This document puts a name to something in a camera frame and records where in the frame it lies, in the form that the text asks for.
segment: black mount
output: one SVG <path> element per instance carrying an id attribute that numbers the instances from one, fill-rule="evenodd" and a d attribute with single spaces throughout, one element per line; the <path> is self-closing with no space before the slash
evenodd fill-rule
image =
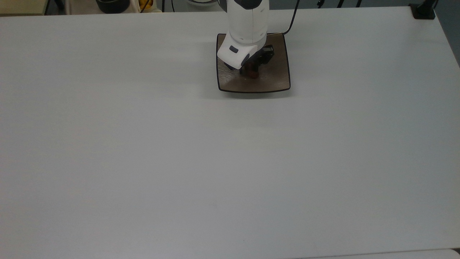
<path id="1" fill-rule="evenodd" d="M 434 20 L 436 17 L 433 9 L 435 1 L 436 0 L 425 0 L 421 5 L 409 4 L 414 18 L 417 20 Z"/>

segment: table surface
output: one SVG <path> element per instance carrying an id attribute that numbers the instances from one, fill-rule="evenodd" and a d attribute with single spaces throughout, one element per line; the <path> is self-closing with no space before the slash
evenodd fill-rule
<path id="1" fill-rule="evenodd" d="M 48 0 L 0 0 L 0 16 L 44 15 Z"/>
<path id="2" fill-rule="evenodd" d="M 291 90 L 244 95 L 217 87 L 222 15 L 0 18 L 2 259 L 460 247 L 460 69 L 437 19 L 299 10 Z"/>

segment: black cable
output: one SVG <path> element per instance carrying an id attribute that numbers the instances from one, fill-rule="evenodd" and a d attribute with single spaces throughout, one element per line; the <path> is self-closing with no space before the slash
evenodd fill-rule
<path id="1" fill-rule="evenodd" d="M 292 25 L 294 24 L 294 19 L 295 19 L 295 14 L 297 13 L 297 8 L 299 7 L 300 0 L 297 0 L 297 4 L 295 5 L 294 9 L 294 14 L 292 15 L 292 20 L 291 20 L 291 25 L 289 26 L 289 29 L 285 32 L 283 32 L 283 35 L 288 34 L 288 32 L 291 30 Z"/>
<path id="2" fill-rule="evenodd" d="M 145 2 L 145 5 L 144 5 L 144 7 L 142 8 L 141 13 L 144 12 L 144 10 L 145 10 L 145 8 L 147 7 L 147 4 L 148 4 L 149 2 L 150 2 L 150 0 L 147 0 L 147 2 Z"/>
<path id="3" fill-rule="evenodd" d="M 318 3 L 316 4 L 318 6 L 318 9 L 321 8 L 322 5 L 324 5 L 325 0 L 319 0 Z"/>

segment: brown object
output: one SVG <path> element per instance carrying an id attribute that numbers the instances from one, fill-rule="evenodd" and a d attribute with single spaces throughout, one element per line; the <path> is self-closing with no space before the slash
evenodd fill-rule
<path id="1" fill-rule="evenodd" d="M 225 34 L 217 35 L 217 50 L 224 42 Z M 217 81 L 221 91 L 233 93 L 272 93 L 289 90 L 291 77 L 286 43 L 282 33 L 267 36 L 266 45 L 273 45 L 275 55 L 266 65 L 259 67 L 259 77 L 251 78 L 247 73 L 230 70 L 217 58 Z"/>

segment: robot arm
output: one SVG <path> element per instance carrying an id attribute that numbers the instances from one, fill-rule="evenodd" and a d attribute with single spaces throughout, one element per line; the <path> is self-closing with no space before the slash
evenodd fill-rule
<path id="1" fill-rule="evenodd" d="M 265 45 L 269 0 L 219 0 L 219 4 L 228 13 L 229 31 L 217 56 L 240 69 Z"/>

